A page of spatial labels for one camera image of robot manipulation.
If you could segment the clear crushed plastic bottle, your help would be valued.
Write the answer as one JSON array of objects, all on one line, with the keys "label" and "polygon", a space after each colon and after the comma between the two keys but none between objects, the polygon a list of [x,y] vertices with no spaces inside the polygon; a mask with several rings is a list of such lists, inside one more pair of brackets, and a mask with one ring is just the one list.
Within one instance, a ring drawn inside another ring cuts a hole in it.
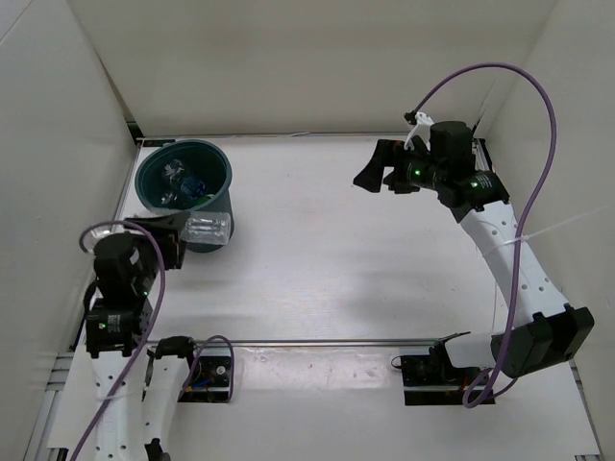
[{"label": "clear crushed plastic bottle", "polygon": [[232,217],[228,212],[190,213],[180,238],[189,244],[224,246],[231,239]]}]

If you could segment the green plastic soda bottle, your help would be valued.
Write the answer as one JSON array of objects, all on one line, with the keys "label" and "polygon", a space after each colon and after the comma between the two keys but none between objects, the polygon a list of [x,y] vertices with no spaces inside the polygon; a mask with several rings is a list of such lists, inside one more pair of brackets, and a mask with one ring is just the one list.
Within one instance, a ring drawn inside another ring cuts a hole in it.
[{"label": "green plastic soda bottle", "polygon": [[201,206],[202,204],[205,204],[208,201],[210,201],[211,199],[213,199],[214,197],[215,197],[214,194],[204,195],[204,196],[200,197],[198,200],[195,201],[195,205],[196,206]]}]

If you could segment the short blue-label water bottle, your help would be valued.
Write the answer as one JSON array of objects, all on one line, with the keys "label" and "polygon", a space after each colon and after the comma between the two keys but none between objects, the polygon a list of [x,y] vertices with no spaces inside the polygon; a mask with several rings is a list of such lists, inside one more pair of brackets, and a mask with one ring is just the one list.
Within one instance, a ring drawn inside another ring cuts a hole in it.
[{"label": "short blue-label water bottle", "polygon": [[198,177],[187,176],[182,180],[180,192],[186,201],[196,201],[208,194],[208,187]]}]

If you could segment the tall blue-label water bottle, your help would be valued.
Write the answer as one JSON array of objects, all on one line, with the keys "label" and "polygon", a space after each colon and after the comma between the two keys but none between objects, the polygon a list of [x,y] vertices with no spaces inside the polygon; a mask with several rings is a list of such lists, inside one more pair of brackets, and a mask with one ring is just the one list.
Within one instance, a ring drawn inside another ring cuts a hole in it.
[{"label": "tall blue-label water bottle", "polygon": [[164,165],[161,171],[163,188],[160,198],[163,205],[183,198],[183,185],[186,178],[187,169],[181,160],[174,158]]}]

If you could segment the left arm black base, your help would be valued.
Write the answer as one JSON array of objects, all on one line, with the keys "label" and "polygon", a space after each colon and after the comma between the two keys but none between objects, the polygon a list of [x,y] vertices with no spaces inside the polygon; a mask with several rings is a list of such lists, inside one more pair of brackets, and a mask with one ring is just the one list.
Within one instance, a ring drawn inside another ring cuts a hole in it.
[{"label": "left arm black base", "polygon": [[234,394],[234,350],[224,344],[205,348],[179,402],[230,403]]}]

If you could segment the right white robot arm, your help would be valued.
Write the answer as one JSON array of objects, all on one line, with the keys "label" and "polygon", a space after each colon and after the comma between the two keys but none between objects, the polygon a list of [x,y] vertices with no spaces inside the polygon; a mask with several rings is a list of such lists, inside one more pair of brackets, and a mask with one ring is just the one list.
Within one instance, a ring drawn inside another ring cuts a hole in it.
[{"label": "right white robot arm", "polygon": [[491,368],[502,355],[502,373],[518,378],[573,359],[595,325],[590,310],[568,302],[518,235],[504,184],[476,165],[471,129],[460,121],[426,127],[427,139],[411,132],[406,140],[378,140],[353,183],[371,193],[435,192],[474,241],[514,316],[510,332],[492,335],[487,346],[465,340],[436,355],[432,374],[452,384],[467,368]]}]

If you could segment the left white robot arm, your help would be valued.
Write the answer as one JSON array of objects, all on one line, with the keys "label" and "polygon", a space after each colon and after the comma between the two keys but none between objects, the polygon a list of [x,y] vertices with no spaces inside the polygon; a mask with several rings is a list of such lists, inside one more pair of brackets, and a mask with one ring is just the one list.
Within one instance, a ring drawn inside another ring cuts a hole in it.
[{"label": "left white robot arm", "polygon": [[86,315],[86,351],[99,406],[71,454],[88,439],[97,460],[168,460],[166,440],[183,384],[198,379],[202,362],[188,336],[146,343],[162,300],[150,301],[153,285],[165,291],[167,271],[182,267],[186,212],[106,223],[94,256],[100,296]]}]

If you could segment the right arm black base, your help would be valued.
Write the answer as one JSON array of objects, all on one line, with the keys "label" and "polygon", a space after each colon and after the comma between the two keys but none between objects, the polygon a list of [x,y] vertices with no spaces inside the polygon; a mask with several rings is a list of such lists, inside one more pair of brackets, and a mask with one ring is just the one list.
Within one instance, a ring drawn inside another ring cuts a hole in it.
[{"label": "right arm black base", "polygon": [[461,406],[464,392],[480,368],[454,367],[444,352],[405,352],[391,360],[402,373],[405,406]]}]

